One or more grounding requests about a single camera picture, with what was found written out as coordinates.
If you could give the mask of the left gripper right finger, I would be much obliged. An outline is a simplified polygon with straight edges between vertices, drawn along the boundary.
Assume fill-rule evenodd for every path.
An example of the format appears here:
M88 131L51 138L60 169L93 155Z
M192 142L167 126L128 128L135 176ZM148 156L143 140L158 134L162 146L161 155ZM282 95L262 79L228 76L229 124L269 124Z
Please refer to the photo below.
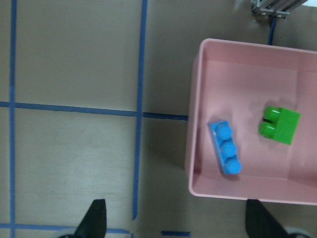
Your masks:
M257 199L248 199L245 230L249 238L312 238L308 232L283 227Z

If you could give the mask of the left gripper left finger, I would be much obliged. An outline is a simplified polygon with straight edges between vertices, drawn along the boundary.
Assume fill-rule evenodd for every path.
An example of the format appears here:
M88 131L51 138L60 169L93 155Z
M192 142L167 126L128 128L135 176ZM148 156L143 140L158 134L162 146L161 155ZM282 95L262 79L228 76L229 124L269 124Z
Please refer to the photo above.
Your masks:
M95 199L76 229L60 231L56 238L105 238L107 230L106 201Z

